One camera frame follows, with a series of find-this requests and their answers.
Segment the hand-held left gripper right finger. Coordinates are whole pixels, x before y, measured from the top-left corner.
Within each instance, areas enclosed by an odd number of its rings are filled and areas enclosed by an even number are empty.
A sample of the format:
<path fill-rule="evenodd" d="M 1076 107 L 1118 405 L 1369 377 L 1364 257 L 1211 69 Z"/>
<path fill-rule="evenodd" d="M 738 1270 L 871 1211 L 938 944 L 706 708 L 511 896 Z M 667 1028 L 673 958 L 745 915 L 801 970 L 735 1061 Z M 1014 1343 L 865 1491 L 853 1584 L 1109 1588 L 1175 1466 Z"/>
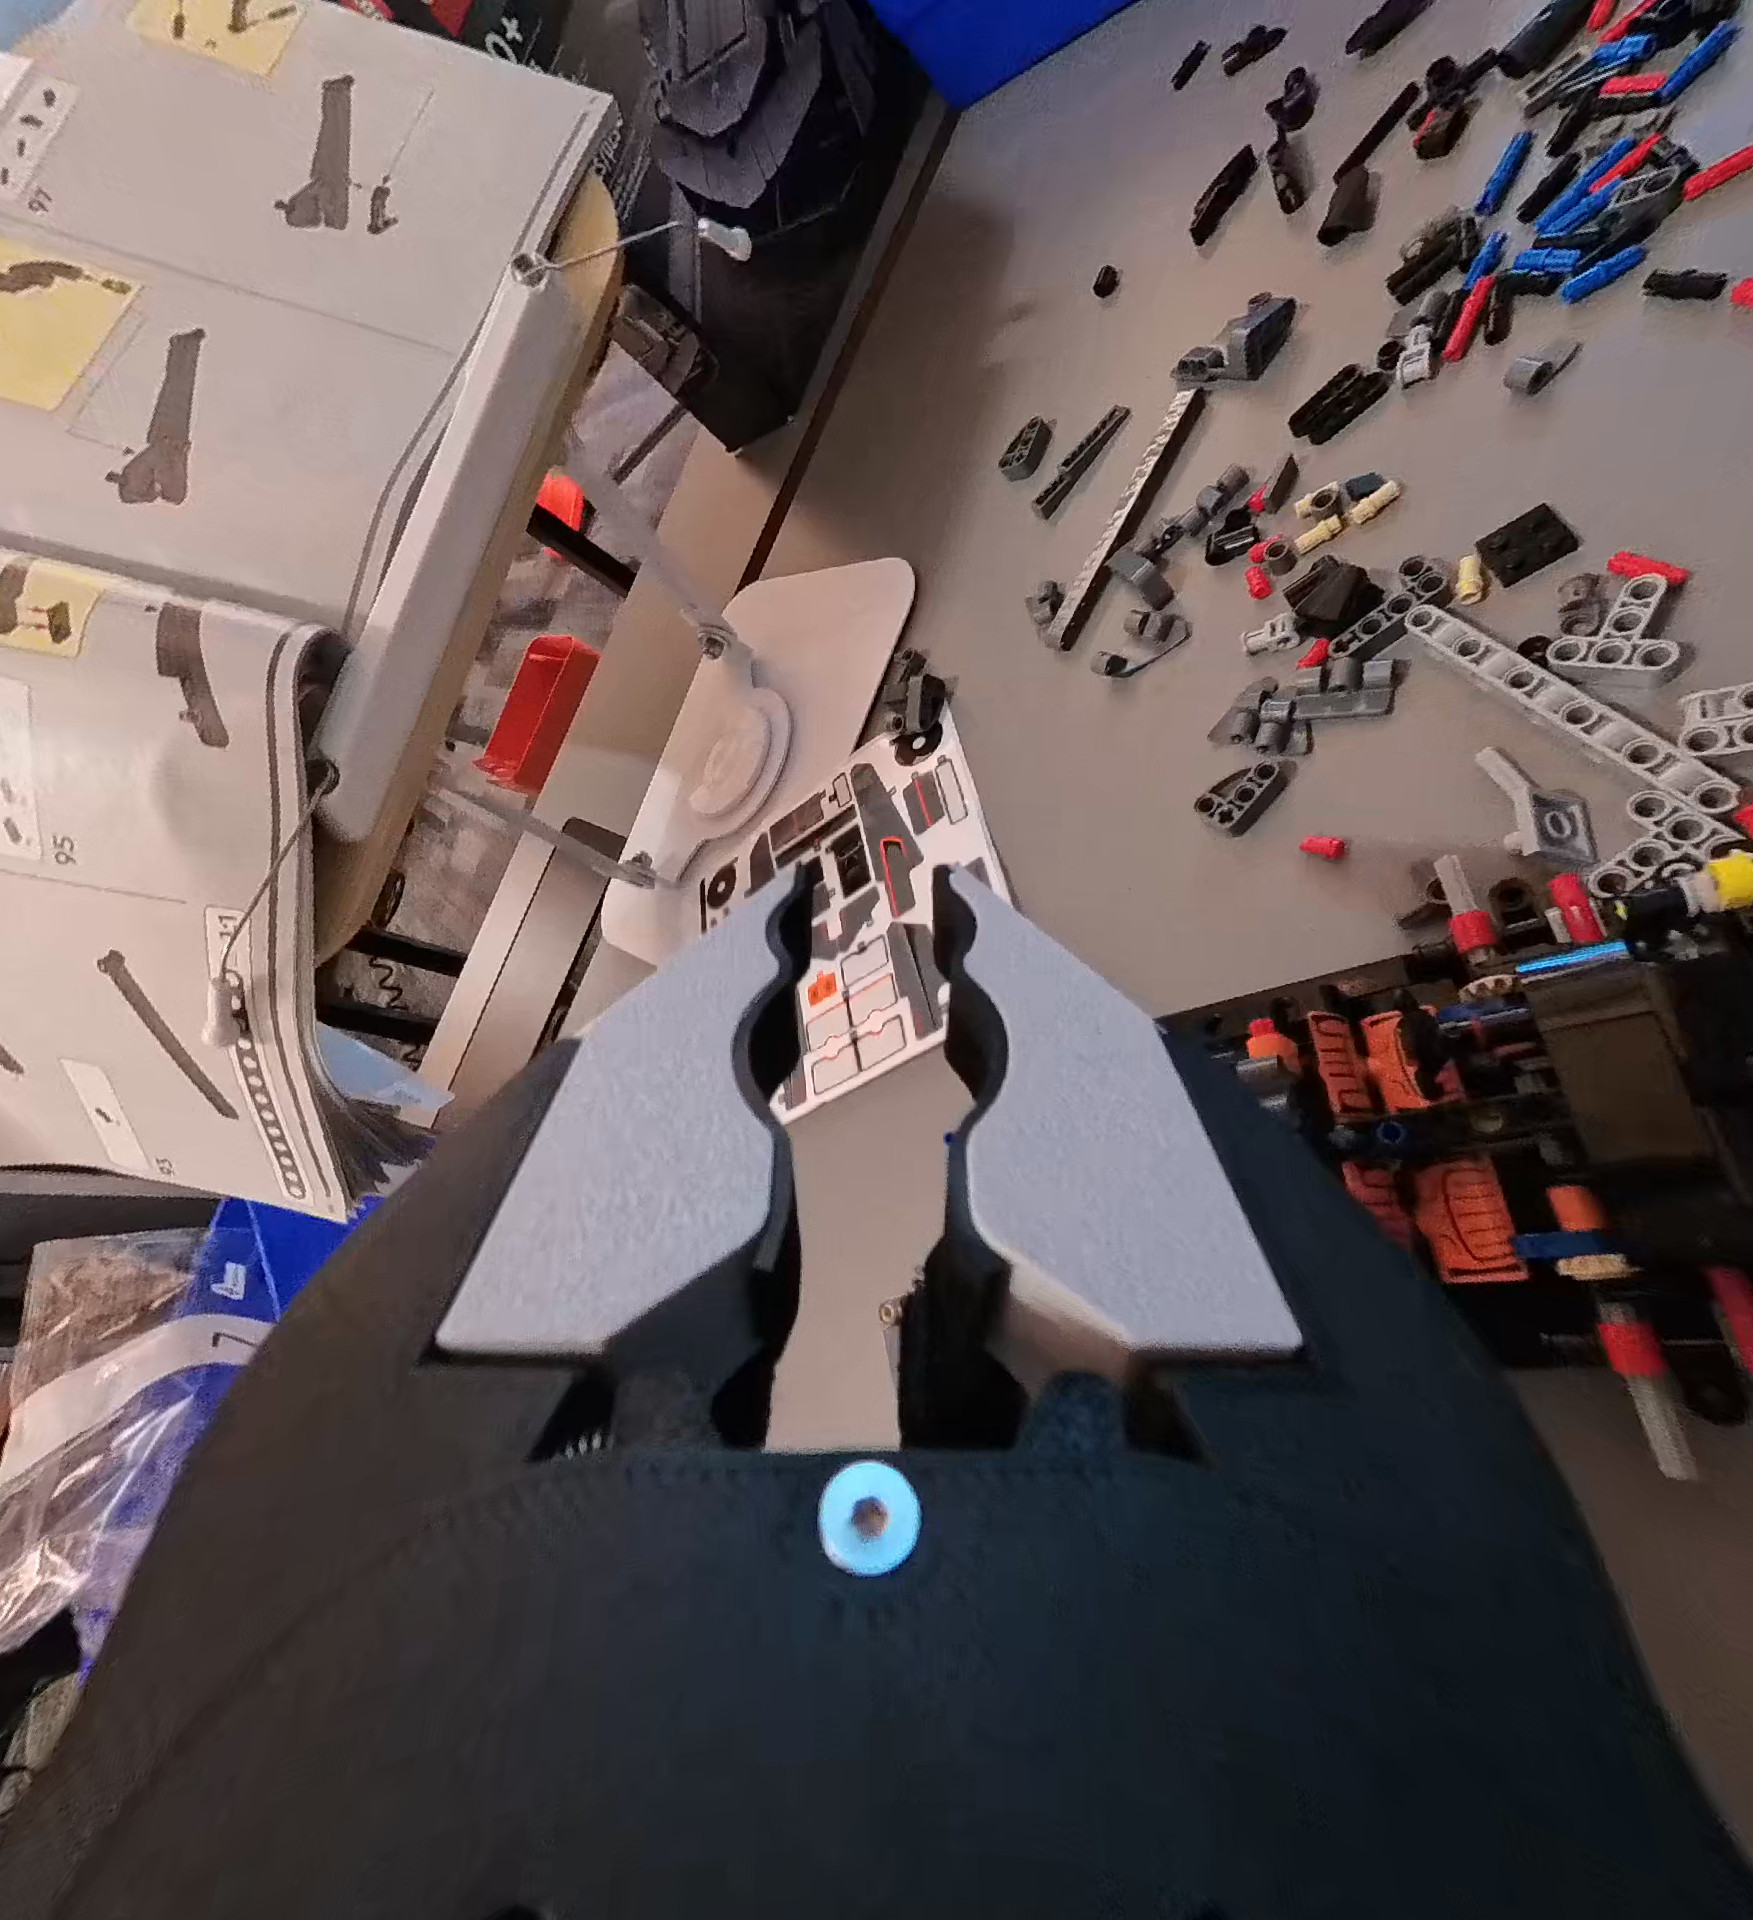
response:
<path fill-rule="evenodd" d="M 1191 1369 L 1301 1331 L 1155 1020 L 970 869 L 934 878 L 943 1056 L 970 1095 L 930 1252 L 930 1444 L 1013 1448 L 1050 1390 L 1198 1452 Z"/>

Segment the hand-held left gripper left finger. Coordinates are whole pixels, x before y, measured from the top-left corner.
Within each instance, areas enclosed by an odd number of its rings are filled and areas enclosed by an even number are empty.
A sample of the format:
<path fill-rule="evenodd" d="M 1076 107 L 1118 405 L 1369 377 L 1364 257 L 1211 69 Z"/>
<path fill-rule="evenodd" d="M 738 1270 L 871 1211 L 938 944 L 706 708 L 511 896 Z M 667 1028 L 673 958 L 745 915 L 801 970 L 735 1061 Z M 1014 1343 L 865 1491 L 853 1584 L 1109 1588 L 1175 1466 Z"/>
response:
<path fill-rule="evenodd" d="M 761 1448 L 799 1299 L 792 1149 L 813 958 L 799 863 L 557 1049 L 508 1180 L 431 1335 L 447 1361 L 681 1386 L 717 1443 Z"/>

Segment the pile of lego pieces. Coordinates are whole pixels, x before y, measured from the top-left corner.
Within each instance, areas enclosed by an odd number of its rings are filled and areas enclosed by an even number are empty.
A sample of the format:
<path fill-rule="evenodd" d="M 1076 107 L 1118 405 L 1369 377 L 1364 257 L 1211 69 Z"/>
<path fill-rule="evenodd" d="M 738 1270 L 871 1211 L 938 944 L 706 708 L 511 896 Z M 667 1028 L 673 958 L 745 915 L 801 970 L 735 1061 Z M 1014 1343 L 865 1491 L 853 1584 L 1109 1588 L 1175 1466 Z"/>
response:
<path fill-rule="evenodd" d="M 1306 751 L 1311 731 L 1361 711 L 1369 689 L 1383 707 L 1391 702 L 1396 662 L 1386 649 L 1416 645 L 1404 628 L 1412 604 L 1472 624 L 1484 586 L 1519 590 L 1579 552 L 1576 526 L 1545 501 L 1506 517 L 1461 557 L 1410 557 L 1379 582 L 1334 542 L 1388 513 L 1400 476 L 1324 473 L 1313 488 L 1296 488 L 1295 450 L 1334 447 L 1391 394 L 1426 388 L 1479 346 L 1504 341 L 1524 301 L 1545 301 L 1565 317 L 1611 287 L 1630 287 L 1641 309 L 1708 305 L 1753 317 L 1748 275 L 1643 268 L 1659 232 L 1687 236 L 1689 208 L 1753 173 L 1753 140 L 1702 162 L 1681 127 L 1682 98 L 1726 61 L 1744 32 L 1744 11 L 1547 5 L 1503 48 L 1463 66 L 1438 63 L 1426 85 L 1391 101 L 1334 180 L 1317 234 L 1325 248 L 1367 231 L 1378 187 L 1369 162 L 1396 127 L 1414 132 L 1417 157 L 1441 157 L 1464 132 L 1472 95 L 1492 71 L 1524 84 L 1521 124 L 1482 191 L 1417 228 L 1401 248 L 1388 279 L 1393 329 L 1376 355 L 1337 367 L 1295 403 L 1282 421 L 1285 456 L 1271 475 L 1224 468 L 1186 513 L 1118 546 L 1099 591 L 1122 582 L 1135 604 L 1122 641 L 1095 654 L 1095 674 L 1128 682 L 1187 638 L 1165 567 L 1180 545 L 1206 540 L 1211 563 L 1240 566 L 1251 596 L 1271 608 L 1245 633 L 1245 654 L 1295 656 L 1293 672 L 1257 682 L 1247 714 L 1222 731 L 1271 757 L 1268 775 L 1278 781 L 1286 758 Z M 1178 360 L 1175 395 L 1253 388 L 1293 340 L 1295 315 L 1295 298 L 1257 295 L 1212 343 Z M 1620 708 L 1615 695 L 1655 695 L 1687 669 L 1691 654 L 1657 626 L 1691 576 L 1667 557 L 1622 549 L 1602 573 L 1561 582 L 1555 633 L 1503 644 Z M 1635 835 L 1623 851 L 1599 861 L 1576 840 L 1578 829 L 1555 837 L 1549 824 L 1561 806 L 1522 786 L 1513 788 L 1513 850 L 1581 866 L 1590 896 L 1622 919 L 1645 920 L 1648 899 L 1657 897 L 1682 899 L 1693 913 L 1751 908 L 1753 682 L 1691 691 L 1677 727 L 1659 734 L 1739 784 L 1740 806 L 1726 822 L 1597 763 L 1633 783 Z"/>

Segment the lego sticker sheet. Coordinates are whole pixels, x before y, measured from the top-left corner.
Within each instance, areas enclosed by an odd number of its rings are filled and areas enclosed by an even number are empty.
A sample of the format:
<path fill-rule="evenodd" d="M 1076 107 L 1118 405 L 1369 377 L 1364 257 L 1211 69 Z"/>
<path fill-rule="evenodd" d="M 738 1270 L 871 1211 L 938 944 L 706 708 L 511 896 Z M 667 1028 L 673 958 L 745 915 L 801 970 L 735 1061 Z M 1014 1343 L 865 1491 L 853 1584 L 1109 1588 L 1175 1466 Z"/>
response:
<path fill-rule="evenodd" d="M 931 881 L 943 866 L 1013 896 L 953 708 L 799 784 L 697 878 L 701 932 L 785 869 L 810 878 L 810 965 L 792 990 L 801 1054 L 770 1102 L 783 1122 L 941 1047 Z"/>

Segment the partly built lego car chassis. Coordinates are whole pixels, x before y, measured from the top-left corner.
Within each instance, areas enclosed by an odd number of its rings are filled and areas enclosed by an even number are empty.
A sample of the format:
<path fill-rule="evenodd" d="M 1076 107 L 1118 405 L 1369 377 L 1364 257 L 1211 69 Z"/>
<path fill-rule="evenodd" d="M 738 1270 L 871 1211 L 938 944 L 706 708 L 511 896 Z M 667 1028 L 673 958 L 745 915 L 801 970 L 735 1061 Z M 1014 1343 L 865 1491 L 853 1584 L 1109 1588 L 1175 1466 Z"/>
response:
<path fill-rule="evenodd" d="M 1753 840 L 1614 896 L 1426 876 L 1429 944 L 1164 1018 L 1511 1369 L 1587 1365 L 1655 1471 L 1753 1415 Z"/>

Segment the long light grey lego beam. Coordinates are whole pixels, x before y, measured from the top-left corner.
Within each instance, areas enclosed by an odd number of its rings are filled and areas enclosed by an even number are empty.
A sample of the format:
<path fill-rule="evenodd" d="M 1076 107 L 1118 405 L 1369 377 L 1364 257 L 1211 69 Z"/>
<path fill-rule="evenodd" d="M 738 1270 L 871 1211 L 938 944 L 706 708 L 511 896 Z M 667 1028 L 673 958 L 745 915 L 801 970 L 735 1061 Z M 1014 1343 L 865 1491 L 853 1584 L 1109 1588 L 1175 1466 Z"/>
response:
<path fill-rule="evenodd" d="M 1410 605 L 1404 628 L 1426 656 L 1457 672 L 1474 693 L 1519 712 L 1584 757 L 1711 822 L 1726 822 L 1739 809 L 1739 784 L 1705 758 L 1681 751 L 1631 714 L 1522 658 L 1480 628 L 1423 604 Z"/>

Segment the long dark grey lego beam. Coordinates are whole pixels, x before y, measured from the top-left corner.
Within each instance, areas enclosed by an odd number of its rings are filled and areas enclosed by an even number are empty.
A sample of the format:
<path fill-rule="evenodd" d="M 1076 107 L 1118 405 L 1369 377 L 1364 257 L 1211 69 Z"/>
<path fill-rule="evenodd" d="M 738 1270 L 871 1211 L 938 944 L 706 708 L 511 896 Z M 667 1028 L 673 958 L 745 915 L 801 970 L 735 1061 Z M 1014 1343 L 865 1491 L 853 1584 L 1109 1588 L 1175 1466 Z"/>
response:
<path fill-rule="evenodd" d="M 1133 473 L 1105 517 L 1104 529 L 1061 591 L 1054 611 L 1038 628 L 1038 636 L 1049 649 L 1067 654 L 1076 644 L 1080 624 L 1099 591 L 1109 560 L 1141 524 L 1164 475 L 1175 466 L 1180 450 L 1194 431 L 1206 405 L 1209 390 L 1190 390 L 1178 394 L 1165 410 L 1164 419 L 1159 419 L 1151 434 L 1151 443 L 1146 445 Z"/>

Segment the lego instruction booklet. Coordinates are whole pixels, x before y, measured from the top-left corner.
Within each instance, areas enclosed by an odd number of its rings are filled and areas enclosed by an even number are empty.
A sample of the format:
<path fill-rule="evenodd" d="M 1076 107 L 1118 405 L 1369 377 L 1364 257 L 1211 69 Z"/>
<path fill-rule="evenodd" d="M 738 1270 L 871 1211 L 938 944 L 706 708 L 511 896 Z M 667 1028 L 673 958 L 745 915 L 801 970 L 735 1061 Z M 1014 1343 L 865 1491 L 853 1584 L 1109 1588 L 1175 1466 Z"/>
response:
<path fill-rule="evenodd" d="M 0 1168 L 346 1218 L 316 968 L 430 791 L 615 266 L 620 109 L 343 5 L 0 53 Z"/>

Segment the black lego box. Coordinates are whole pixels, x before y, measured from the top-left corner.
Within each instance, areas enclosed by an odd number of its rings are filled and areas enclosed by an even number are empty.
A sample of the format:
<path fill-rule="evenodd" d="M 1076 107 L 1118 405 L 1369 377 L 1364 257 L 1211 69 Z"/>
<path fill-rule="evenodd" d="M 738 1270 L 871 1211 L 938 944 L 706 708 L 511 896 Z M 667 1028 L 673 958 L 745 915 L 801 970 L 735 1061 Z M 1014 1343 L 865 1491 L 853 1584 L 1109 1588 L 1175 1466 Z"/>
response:
<path fill-rule="evenodd" d="M 927 82 L 874 5 L 641 3 L 627 285 L 690 350 L 729 455 L 801 410 L 905 162 Z"/>

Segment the white book stand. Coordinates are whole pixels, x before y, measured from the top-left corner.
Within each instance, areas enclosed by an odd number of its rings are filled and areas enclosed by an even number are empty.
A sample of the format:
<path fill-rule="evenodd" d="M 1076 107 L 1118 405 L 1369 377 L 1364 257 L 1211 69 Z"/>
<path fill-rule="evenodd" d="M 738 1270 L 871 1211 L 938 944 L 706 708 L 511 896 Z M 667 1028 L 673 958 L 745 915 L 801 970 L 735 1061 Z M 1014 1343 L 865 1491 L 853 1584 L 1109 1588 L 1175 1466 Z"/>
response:
<path fill-rule="evenodd" d="M 504 813 L 544 861 L 584 869 L 607 938 L 643 962 L 690 936 L 706 859 L 792 808 L 799 781 L 853 751 L 912 614 L 903 560 L 743 590 L 724 610 L 568 430 L 607 328 L 618 246 L 517 253 L 454 384 L 454 405 L 316 732 L 336 791 L 316 816 L 312 940 L 331 960 L 368 920 L 426 797 L 436 751 L 529 538 L 549 468 L 643 552 L 640 590 L 667 590 L 690 638 L 605 659 L 557 754 L 552 813 Z"/>

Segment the clear plastic bag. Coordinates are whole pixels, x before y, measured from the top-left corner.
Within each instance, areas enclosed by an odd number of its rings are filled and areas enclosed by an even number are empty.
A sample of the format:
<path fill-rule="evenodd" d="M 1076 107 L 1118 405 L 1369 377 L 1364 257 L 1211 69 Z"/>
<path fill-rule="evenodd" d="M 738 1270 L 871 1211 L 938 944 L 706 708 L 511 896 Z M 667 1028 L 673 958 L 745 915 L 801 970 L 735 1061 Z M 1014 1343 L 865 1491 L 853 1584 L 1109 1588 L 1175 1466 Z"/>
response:
<path fill-rule="evenodd" d="M 216 1299 L 30 1390 L 0 1463 L 0 1685 L 91 1676 L 188 1456 L 276 1323 Z"/>

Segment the dark grey lego bracket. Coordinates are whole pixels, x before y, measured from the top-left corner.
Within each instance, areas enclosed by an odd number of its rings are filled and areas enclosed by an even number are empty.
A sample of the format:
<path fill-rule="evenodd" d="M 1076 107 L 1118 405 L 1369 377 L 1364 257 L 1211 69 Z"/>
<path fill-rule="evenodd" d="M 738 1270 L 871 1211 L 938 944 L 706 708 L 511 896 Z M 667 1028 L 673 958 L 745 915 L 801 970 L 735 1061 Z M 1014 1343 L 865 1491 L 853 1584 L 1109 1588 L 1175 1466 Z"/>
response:
<path fill-rule="evenodd" d="M 889 662 L 877 695 L 884 737 L 900 766 L 930 758 L 941 742 L 949 686 L 923 654 L 903 647 Z"/>

